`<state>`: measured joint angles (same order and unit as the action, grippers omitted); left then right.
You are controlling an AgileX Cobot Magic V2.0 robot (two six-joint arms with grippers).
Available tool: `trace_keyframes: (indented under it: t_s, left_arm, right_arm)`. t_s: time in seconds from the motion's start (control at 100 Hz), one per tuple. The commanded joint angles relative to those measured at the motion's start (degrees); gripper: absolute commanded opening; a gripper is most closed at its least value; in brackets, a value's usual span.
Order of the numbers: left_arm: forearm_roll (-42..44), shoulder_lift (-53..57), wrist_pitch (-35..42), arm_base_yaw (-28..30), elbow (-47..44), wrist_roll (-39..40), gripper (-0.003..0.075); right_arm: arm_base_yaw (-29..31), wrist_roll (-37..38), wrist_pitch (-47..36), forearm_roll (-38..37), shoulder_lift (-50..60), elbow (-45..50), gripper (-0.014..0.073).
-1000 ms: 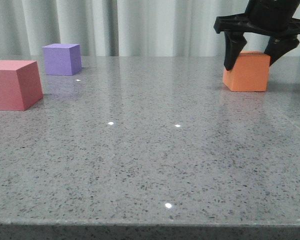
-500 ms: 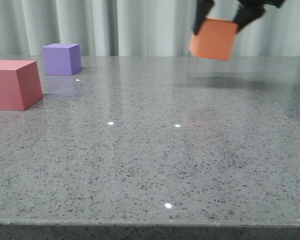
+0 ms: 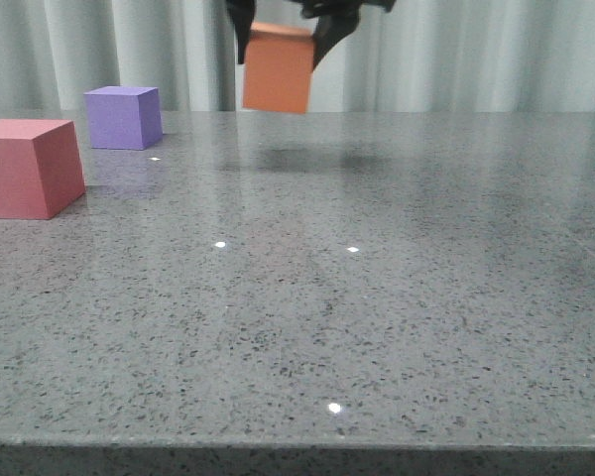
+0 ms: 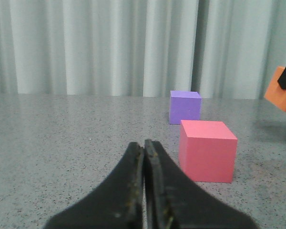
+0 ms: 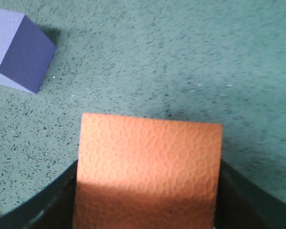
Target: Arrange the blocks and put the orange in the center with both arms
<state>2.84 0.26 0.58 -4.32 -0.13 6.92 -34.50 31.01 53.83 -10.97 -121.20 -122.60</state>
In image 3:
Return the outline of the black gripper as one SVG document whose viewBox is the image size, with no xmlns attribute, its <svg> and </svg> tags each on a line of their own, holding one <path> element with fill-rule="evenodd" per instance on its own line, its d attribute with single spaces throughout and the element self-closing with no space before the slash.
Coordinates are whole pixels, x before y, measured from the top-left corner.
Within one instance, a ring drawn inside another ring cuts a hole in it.
<svg viewBox="0 0 595 476">
<path fill-rule="evenodd" d="M 226 0 L 225 3 L 236 37 L 237 63 L 243 64 L 256 14 L 256 1 Z M 339 42 L 357 29 L 360 21 L 358 12 L 363 5 L 379 7 L 389 13 L 396 0 L 302 0 L 298 3 L 305 18 L 320 17 L 312 34 L 312 69 L 316 69 Z"/>
</svg>

